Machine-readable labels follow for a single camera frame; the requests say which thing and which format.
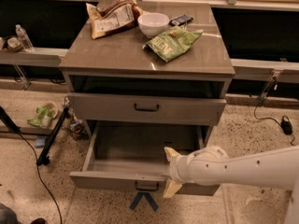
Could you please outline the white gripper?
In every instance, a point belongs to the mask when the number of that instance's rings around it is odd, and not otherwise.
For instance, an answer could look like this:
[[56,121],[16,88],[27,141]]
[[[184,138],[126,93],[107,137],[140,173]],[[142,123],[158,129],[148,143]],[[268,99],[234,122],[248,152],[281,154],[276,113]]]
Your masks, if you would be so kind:
[[169,177],[165,183],[163,197],[172,198],[181,188],[182,184],[200,184],[200,181],[192,177],[191,162],[200,157],[202,150],[196,150],[188,155],[181,155],[171,147],[164,148],[165,156],[169,161]]

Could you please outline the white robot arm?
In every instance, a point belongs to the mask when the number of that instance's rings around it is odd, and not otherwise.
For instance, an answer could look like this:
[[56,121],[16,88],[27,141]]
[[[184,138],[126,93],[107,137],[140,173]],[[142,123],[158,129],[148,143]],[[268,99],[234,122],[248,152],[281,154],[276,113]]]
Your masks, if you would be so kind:
[[164,197],[173,197],[183,185],[224,183],[286,189],[292,193],[284,224],[299,224],[299,146],[230,158],[217,146],[181,155],[164,149],[169,161]]

